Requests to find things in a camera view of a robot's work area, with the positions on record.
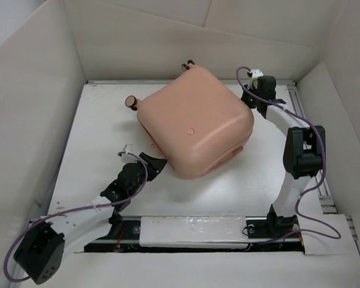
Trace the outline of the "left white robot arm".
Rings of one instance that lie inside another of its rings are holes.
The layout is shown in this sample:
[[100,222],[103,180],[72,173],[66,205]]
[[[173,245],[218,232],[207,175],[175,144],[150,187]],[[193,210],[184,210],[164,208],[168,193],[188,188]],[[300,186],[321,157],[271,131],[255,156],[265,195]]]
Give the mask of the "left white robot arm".
[[105,190],[87,206],[72,208],[40,218],[15,240],[14,261],[35,284],[48,281],[59,269],[68,246],[86,236],[96,225],[109,238],[121,233],[120,213],[164,169],[167,160],[145,153],[127,155],[127,163]]

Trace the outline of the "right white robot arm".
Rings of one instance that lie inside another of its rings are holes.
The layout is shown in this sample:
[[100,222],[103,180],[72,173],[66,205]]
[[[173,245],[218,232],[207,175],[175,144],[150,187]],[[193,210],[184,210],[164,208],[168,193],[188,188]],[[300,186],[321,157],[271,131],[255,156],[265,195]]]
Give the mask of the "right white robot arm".
[[280,192],[265,219],[248,219],[243,233],[250,239],[279,238],[298,223],[296,205],[307,185],[323,168],[323,149],[319,138],[325,139],[325,129],[317,132],[300,116],[276,97],[276,79],[272,76],[248,74],[250,83],[244,85],[241,100],[273,123],[286,137],[283,167],[286,171]]

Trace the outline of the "aluminium frame rail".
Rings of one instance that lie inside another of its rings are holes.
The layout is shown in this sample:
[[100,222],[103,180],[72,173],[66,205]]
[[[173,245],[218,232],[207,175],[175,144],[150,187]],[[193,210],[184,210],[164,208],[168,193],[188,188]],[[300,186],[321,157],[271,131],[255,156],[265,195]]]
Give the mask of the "aluminium frame rail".
[[[298,89],[297,85],[288,85],[287,86],[290,100],[293,106],[293,109],[295,113],[301,117],[305,117],[305,113],[301,104],[301,101],[299,99]],[[323,211],[324,215],[337,215],[338,211],[335,206],[334,200],[332,198],[331,192],[329,190],[329,187],[327,185],[326,180],[323,180],[323,183],[316,189],[319,202]],[[350,229],[350,233],[353,237],[353,240],[357,242],[358,237],[356,234],[355,227],[353,225],[353,220],[351,216],[346,216],[346,221]]]

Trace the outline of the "pink hard-shell suitcase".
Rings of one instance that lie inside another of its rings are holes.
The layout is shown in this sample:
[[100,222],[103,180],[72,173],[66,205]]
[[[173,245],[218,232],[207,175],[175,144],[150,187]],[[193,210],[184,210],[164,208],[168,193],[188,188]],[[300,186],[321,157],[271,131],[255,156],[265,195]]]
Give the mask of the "pink hard-shell suitcase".
[[250,108],[207,69],[189,60],[178,78],[125,105],[153,146],[184,179],[205,176],[235,158],[254,127]]

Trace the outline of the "white padded base rail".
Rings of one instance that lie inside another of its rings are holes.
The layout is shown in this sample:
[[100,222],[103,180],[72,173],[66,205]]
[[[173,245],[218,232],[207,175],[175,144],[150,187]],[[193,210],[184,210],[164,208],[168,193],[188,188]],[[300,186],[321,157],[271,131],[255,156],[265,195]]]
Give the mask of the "white padded base rail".
[[244,248],[244,216],[142,217],[139,244],[142,247]]

